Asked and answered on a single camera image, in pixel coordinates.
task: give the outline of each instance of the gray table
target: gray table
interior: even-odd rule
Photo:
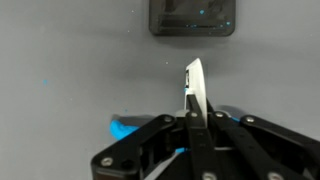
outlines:
[[[216,107],[320,140],[320,1],[239,1],[229,38],[153,37],[147,7],[0,0],[0,179],[90,180],[111,116],[181,109],[196,57]]]

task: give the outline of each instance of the screw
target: screw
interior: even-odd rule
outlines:
[[[171,121],[172,121],[172,119],[171,119],[171,117],[166,116],[166,117],[164,117],[164,121],[165,121],[165,122],[171,122]]]
[[[223,114],[220,113],[220,112],[217,112],[217,113],[216,113],[216,116],[217,116],[217,117],[223,117]]]
[[[197,114],[197,113],[191,113],[191,116],[192,116],[192,117],[197,117],[198,114]]]
[[[101,161],[102,166],[111,166],[112,163],[113,163],[113,159],[111,157],[104,158]]]
[[[203,179],[203,180],[217,180],[217,177],[216,177],[216,175],[213,174],[213,173],[204,173],[204,174],[202,175],[202,179]]]
[[[247,122],[254,122],[254,119],[252,117],[247,117],[246,120]]]
[[[269,172],[268,178],[269,180],[284,180],[283,177],[276,172]]]

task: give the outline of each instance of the dark square object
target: dark square object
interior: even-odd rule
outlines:
[[[149,30],[164,36],[229,36],[235,0],[149,0]]]

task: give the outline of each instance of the blade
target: blade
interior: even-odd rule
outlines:
[[[186,68],[185,105],[187,109],[187,95],[194,94],[202,111],[202,117],[207,124],[207,96],[202,64],[199,58]]]

